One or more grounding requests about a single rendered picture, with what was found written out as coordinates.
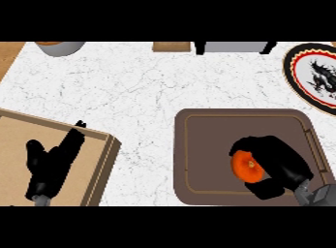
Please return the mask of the open wooden drawer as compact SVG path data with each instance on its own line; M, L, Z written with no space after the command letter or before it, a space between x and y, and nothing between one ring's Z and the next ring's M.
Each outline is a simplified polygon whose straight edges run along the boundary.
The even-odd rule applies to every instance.
M50 149L71 128L71 124L0 108L0 206L31 204L23 197L29 181L25 143L38 140ZM50 201L53 206L99 204L119 152L119 141L110 134L87 128L78 130L84 134L84 144L60 192Z

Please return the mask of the dragon print plate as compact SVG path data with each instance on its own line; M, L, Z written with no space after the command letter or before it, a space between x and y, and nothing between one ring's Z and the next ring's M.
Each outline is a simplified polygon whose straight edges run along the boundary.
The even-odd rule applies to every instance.
M283 57L283 76L299 97L336 116L336 47L293 46Z

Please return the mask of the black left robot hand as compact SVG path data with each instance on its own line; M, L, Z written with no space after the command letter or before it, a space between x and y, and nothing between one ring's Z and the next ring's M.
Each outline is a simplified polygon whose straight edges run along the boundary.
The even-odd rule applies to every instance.
M25 143L25 166L31 178L23 196L29 201L40 196L48 199L57 196L82 143L84 134L75 128L71 128L60 144L48 151L37 139Z

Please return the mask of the grey bowl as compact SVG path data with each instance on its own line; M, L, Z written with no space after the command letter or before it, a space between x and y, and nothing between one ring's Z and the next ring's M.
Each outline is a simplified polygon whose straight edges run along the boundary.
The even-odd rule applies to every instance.
M41 51L53 57L74 54L84 46L84 42L37 42L35 44Z

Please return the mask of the grey appliance with black legs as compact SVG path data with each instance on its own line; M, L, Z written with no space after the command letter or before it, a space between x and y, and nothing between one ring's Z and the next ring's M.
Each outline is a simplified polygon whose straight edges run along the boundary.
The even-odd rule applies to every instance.
M277 42L196 42L196 54L206 52L256 52L270 54Z

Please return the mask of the small wooden block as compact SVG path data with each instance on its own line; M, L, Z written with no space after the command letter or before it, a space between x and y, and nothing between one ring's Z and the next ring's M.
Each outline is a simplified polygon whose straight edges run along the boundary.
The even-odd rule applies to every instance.
M153 51L163 52L188 52L190 43L188 42L153 42Z

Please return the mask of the brown tray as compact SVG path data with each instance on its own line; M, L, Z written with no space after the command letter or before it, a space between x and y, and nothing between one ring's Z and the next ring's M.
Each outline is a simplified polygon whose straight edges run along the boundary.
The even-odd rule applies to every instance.
M334 182L311 121L284 108L191 108L174 118L172 188L181 202L206 205L295 206L290 191L259 200L230 169L228 151L244 137L278 137L305 159L315 190Z

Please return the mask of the orange squash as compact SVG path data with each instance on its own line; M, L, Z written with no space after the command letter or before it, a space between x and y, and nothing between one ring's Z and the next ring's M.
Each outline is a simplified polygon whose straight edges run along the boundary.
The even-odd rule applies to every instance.
M253 159L250 152L242 150L234 152L230 167L234 176L246 183L256 183L264 179L264 168Z

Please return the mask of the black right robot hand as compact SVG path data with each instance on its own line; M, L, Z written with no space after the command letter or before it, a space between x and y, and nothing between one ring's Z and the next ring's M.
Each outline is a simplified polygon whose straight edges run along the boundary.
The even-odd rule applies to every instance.
M295 192L303 181L312 179L306 161L275 136L242 138L233 143L228 155L239 150L252 154L268 174L268 178L259 182L244 183L246 188L261 200L281 196L286 189Z

